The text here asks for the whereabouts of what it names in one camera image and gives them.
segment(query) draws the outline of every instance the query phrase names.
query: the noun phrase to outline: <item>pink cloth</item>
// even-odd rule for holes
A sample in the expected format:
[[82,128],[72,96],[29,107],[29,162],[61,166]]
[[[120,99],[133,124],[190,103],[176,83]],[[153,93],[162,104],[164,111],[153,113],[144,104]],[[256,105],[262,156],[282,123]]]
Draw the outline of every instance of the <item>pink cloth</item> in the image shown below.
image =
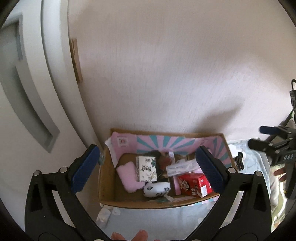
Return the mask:
[[130,161],[122,166],[116,168],[118,176],[128,193],[133,193],[145,186],[145,182],[137,182],[136,166]]

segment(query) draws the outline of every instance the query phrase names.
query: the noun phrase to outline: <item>red object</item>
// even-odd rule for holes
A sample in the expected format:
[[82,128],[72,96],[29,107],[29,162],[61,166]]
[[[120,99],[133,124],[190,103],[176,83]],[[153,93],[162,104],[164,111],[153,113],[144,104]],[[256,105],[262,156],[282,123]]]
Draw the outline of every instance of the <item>red object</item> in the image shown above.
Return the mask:
[[204,174],[191,172],[180,175],[178,178],[181,194],[205,197],[213,192],[213,189]]

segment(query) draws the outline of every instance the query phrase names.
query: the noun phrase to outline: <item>barcode label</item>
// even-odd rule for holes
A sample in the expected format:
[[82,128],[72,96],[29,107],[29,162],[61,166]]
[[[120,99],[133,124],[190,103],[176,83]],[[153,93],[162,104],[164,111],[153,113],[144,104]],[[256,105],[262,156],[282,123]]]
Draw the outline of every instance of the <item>barcode label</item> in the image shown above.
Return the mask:
[[200,191],[202,193],[202,197],[207,196],[207,185],[202,186]]

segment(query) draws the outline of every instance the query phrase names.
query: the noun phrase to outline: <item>textured wallpaper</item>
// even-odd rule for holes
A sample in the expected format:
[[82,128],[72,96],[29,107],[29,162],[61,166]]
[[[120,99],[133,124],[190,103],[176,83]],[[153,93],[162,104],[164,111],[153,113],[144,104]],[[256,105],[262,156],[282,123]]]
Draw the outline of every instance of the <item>textured wallpaper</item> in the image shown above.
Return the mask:
[[296,28],[277,0],[69,0],[79,89],[110,128],[258,137],[292,107]]

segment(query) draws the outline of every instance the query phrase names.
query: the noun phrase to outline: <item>screw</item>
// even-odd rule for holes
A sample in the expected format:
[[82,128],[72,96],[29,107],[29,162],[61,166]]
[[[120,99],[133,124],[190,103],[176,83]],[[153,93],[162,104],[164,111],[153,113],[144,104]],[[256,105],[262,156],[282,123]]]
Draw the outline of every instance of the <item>screw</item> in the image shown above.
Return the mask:
[[259,177],[261,177],[262,176],[262,172],[256,171],[256,175],[259,176]]
[[61,173],[65,173],[68,170],[67,167],[61,167],[61,169],[59,170]]
[[40,171],[39,170],[36,170],[36,171],[33,172],[33,175],[34,176],[38,176],[39,174],[40,174]]
[[236,170],[233,167],[228,168],[229,173],[234,174]]

